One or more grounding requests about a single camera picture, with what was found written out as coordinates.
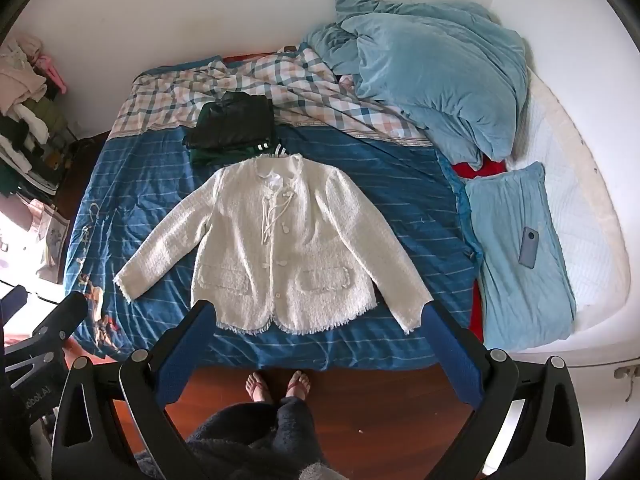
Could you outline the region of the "person's foot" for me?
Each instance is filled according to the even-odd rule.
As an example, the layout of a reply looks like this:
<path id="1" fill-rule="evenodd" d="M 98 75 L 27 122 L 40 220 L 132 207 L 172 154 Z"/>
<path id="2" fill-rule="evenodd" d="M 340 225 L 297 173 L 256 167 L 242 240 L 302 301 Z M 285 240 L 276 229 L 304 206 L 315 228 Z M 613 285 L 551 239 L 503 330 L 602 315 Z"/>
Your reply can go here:
<path id="1" fill-rule="evenodd" d="M 285 396 L 305 401 L 309 396 L 311 383 L 309 377 L 301 370 L 296 370 L 288 382 Z"/>
<path id="2" fill-rule="evenodd" d="M 249 374 L 245 382 L 245 390 L 250 400 L 255 403 L 271 403 L 269 388 L 258 372 Z"/>

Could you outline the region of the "grey smartphone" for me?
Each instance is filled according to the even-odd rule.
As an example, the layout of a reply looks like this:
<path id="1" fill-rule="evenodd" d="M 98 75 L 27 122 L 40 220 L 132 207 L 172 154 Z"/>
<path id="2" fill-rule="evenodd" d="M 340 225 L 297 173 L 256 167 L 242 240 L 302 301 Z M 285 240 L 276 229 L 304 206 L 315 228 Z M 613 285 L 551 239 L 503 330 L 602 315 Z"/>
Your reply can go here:
<path id="1" fill-rule="evenodd" d="M 533 269 L 536 264 L 539 244 L 539 234 L 536 230 L 526 226 L 523 229 L 518 263 L 527 269 Z"/>

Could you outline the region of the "person's right foot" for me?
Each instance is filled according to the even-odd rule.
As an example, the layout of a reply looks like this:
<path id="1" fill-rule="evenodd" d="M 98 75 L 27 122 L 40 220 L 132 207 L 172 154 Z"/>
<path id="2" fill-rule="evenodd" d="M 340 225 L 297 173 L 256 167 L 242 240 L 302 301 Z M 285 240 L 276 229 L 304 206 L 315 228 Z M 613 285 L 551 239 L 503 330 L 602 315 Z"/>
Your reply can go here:
<path id="1" fill-rule="evenodd" d="M 301 370 L 296 370 L 288 382 L 285 396 L 305 401 L 309 396 L 311 383 L 309 377 Z"/>

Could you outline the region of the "blue striped bed sheet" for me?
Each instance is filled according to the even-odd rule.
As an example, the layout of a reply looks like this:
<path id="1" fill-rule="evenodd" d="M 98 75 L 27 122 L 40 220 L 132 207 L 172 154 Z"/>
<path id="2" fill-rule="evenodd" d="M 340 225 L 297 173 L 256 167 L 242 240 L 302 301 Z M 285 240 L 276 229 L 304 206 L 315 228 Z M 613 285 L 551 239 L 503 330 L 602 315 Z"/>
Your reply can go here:
<path id="1" fill-rule="evenodd" d="M 64 285 L 89 305 L 74 338 L 100 358 L 152 346 L 189 309 L 192 256 L 137 300 L 126 300 L 114 284 L 154 226 L 220 167 L 190 163 L 182 143 L 187 128 L 108 136 L 80 202 Z M 346 172 L 382 212 L 435 299 L 473 334 L 482 333 L 480 245 L 463 183 L 437 148 L 357 139 L 327 126 L 276 123 L 274 137 L 286 154 Z"/>

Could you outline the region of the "white padded headboard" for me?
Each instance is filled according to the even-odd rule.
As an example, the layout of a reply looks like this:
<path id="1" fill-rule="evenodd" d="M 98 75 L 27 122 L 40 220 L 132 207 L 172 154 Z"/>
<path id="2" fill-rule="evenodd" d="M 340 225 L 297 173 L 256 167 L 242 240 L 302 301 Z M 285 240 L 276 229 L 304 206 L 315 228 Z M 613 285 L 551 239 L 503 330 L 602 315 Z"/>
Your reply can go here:
<path id="1" fill-rule="evenodd" d="M 544 166 L 544 186 L 576 302 L 574 330 L 607 320 L 628 299 L 631 270 L 623 232 L 599 167 L 560 101 L 534 73 L 509 170 Z"/>

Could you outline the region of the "green striped folded garment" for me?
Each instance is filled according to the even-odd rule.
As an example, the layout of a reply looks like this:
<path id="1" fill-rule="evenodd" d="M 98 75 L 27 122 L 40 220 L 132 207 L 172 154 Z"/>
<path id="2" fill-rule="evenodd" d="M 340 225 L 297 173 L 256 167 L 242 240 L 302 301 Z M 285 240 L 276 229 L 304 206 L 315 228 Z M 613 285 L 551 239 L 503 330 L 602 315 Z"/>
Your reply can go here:
<path id="1" fill-rule="evenodd" d="M 212 148 L 192 148 L 189 160 L 193 166 L 217 165 L 226 166 L 242 162 L 242 160 L 262 155 L 285 155 L 286 149 L 281 143 L 263 143 L 246 148 L 227 148 L 213 150 Z"/>

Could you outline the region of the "clothes pile on rack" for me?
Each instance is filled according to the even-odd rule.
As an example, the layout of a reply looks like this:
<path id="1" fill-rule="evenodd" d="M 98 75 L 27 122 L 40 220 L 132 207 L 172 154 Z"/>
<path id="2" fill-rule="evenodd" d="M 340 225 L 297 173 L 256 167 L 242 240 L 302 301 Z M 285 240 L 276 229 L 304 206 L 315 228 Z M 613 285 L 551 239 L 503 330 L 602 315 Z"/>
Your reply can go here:
<path id="1" fill-rule="evenodd" d="M 68 221 L 54 199 L 72 162 L 75 142 L 54 98 L 67 91 L 52 58 L 33 36 L 1 46 L 1 214 L 36 232 L 28 250 L 35 276 L 61 281 Z"/>

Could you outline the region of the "plaid checkered blanket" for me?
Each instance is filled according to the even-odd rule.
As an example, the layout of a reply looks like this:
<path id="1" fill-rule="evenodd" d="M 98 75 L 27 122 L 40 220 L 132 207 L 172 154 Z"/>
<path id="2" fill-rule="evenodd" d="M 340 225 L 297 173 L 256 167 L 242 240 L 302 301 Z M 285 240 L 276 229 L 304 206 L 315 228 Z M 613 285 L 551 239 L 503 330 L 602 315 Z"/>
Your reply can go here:
<path id="1" fill-rule="evenodd" d="M 327 126 L 357 139 L 432 145 L 393 107 L 358 99 L 306 44 L 236 63 L 214 56 L 147 70 L 132 82 L 110 137 L 193 127 L 205 104 L 235 91 L 270 99 L 278 125 Z"/>

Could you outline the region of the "light blue pillow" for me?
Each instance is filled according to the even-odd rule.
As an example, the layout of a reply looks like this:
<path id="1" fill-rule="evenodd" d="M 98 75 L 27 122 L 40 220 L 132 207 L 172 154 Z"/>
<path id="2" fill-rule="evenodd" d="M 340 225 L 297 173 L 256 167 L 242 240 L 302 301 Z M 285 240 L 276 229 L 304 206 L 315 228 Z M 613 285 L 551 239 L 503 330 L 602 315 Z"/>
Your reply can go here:
<path id="1" fill-rule="evenodd" d="M 520 351 L 573 333 L 575 297 L 553 226 L 544 166 L 529 166 L 466 182 L 475 237 L 483 249 L 480 296 L 484 341 Z M 539 234 L 536 264 L 518 263 L 523 229 Z"/>

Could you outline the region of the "light blue duvet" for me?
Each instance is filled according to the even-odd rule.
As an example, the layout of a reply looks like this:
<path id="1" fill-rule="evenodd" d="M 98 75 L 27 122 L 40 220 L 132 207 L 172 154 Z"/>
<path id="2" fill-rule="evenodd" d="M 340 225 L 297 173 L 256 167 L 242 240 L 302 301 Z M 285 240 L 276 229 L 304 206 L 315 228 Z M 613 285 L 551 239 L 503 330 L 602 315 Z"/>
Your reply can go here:
<path id="1" fill-rule="evenodd" d="M 305 38 L 359 99 L 397 108 L 450 162 L 512 152 L 528 92 L 524 40 L 474 2 L 335 0 Z"/>

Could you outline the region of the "person's left foot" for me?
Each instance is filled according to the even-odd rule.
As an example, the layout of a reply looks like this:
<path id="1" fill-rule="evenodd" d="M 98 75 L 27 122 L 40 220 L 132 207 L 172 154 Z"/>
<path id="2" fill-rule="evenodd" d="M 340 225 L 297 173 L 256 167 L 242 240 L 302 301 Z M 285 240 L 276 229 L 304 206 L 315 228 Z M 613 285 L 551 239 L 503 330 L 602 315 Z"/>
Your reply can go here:
<path id="1" fill-rule="evenodd" d="M 269 388 L 258 372 L 249 374 L 245 382 L 245 390 L 250 400 L 255 403 L 271 403 Z"/>

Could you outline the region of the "black folded garment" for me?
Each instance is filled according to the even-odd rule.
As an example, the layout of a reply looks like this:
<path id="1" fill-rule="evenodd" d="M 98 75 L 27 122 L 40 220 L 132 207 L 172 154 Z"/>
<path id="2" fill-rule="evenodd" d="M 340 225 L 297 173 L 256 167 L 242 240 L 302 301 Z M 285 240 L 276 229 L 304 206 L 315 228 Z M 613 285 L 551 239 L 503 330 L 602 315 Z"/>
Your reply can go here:
<path id="1" fill-rule="evenodd" d="M 272 101 L 266 96 L 226 92 L 206 103 L 193 128 L 187 128 L 183 145 L 189 150 L 227 151 L 254 148 L 274 140 Z"/>

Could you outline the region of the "white tweed jacket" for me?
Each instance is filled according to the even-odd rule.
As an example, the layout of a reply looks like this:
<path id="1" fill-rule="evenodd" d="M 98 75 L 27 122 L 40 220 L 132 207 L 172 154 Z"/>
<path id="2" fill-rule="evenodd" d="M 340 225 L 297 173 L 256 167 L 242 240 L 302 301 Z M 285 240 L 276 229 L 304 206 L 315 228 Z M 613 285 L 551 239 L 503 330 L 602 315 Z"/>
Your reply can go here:
<path id="1" fill-rule="evenodd" d="M 342 170 L 297 154 L 216 171 L 152 229 L 115 284 L 135 300 L 186 255 L 192 300 L 240 333 L 324 332 L 379 302 L 411 332 L 432 299 L 366 194 Z"/>

